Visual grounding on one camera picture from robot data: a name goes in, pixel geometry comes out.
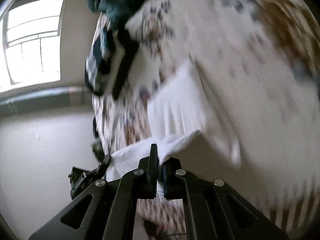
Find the bright daylight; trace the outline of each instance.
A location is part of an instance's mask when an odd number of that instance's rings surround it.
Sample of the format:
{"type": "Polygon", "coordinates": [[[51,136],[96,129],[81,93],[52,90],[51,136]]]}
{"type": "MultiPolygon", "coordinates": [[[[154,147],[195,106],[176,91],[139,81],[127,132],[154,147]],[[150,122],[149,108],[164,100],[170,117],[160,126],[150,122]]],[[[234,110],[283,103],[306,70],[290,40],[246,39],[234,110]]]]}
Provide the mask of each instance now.
{"type": "Polygon", "coordinates": [[[39,0],[9,11],[0,22],[0,92],[60,80],[63,0],[39,0]]]}

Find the window pane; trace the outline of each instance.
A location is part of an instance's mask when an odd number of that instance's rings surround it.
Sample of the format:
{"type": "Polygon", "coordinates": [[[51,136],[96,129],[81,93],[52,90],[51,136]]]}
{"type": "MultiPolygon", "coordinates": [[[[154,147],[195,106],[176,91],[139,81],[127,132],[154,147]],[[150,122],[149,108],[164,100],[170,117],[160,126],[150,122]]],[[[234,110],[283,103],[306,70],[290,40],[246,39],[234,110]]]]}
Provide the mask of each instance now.
{"type": "Polygon", "coordinates": [[[21,44],[8,48],[6,55],[12,81],[15,83],[23,81],[26,73],[23,66],[21,44]]]}
{"type": "Polygon", "coordinates": [[[10,86],[10,78],[5,65],[3,47],[0,47],[0,88],[10,86]]]}
{"type": "Polygon", "coordinates": [[[52,32],[52,33],[42,33],[39,34],[39,38],[49,37],[49,36],[57,36],[58,32],[52,32]]]}
{"type": "Polygon", "coordinates": [[[43,72],[60,72],[60,36],[41,39],[43,72]]]}
{"type": "Polygon", "coordinates": [[[3,26],[3,20],[0,22],[0,44],[2,44],[2,26],[3,26]]]}
{"type": "Polygon", "coordinates": [[[12,9],[9,12],[8,28],[48,16],[58,16],[62,2],[63,0],[40,0],[12,9]]]}
{"type": "Polygon", "coordinates": [[[19,40],[16,40],[16,41],[13,41],[13,42],[9,43],[9,47],[14,46],[14,45],[16,45],[18,43],[22,43],[24,41],[30,41],[30,40],[37,39],[37,38],[38,38],[38,34],[29,36],[29,37],[26,37],[26,38],[22,38],[22,39],[19,39],[19,40]]]}
{"type": "Polygon", "coordinates": [[[26,75],[42,73],[40,40],[28,41],[21,45],[26,75]]]}
{"type": "Polygon", "coordinates": [[[59,18],[59,16],[44,18],[13,27],[12,29],[8,30],[8,41],[10,42],[35,33],[57,31],[59,18]]]}

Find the window sill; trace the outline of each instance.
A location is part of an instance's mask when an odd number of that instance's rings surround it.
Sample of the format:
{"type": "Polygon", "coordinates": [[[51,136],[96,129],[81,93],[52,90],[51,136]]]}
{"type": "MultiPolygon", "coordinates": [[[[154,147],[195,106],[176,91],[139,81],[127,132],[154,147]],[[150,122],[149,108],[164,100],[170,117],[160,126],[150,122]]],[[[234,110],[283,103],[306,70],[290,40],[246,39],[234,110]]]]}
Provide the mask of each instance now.
{"type": "Polygon", "coordinates": [[[32,85],[38,85],[38,84],[45,84],[45,83],[55,82],[59,80],[60,80],[60,73],[42,74],[41,76],[37,76],[32,79],[29,79],[14,85],[2,87],[0,88],[0,93],[14,90],[17,88],[23,88],[23,87],[28,87],[32,85]]]}

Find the silver screw head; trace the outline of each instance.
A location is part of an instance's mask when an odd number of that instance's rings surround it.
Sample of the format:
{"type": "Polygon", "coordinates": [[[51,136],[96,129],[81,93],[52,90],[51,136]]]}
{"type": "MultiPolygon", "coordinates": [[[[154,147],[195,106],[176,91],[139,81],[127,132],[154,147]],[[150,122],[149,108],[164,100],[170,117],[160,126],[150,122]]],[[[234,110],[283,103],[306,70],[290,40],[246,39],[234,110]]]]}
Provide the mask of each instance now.
{"type": "Polygon", "coordinates": [[[222,179],[216,179],[214,184],[218,187],[222,187],[224,185],[224,181],[222,179]]]}
{"type": "Polygon", "coordinates": [[[103,187],[106,184],[106,181],[104,179],[98,179],[96,181],[96,186],[97,187],[103,187]]]}
{"type": "Polygon", "coordinates": [[[133,174],[137,175],[137,176],[140,176],[140,175],[143,174],[143,170],[142,169],[136,169],[136,170],[133,171],[133,174]]]}
{"type": "Polygon", "coordinates": [[[184,169],[176,170],[176,174],[179,176],[184,176],[187,172],[184,169]]]}

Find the bed sheet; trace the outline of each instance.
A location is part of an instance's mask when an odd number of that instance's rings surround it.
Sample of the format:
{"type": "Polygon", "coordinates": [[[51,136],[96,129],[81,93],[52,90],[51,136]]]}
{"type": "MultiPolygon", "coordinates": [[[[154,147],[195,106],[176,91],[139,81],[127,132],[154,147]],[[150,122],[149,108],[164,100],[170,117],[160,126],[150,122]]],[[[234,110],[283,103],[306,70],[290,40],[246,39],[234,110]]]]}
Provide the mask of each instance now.
{"type": "Polygon", "coordinates": [[[105,152],[151,135],[148,100],[191,56],[240,139],[243,169],[228,183],[281,229],[307,225],[319,204],[320,30],[303,0],[147,0],[127,28],[140,49],[120,99],[93,97],[105,152]]]}

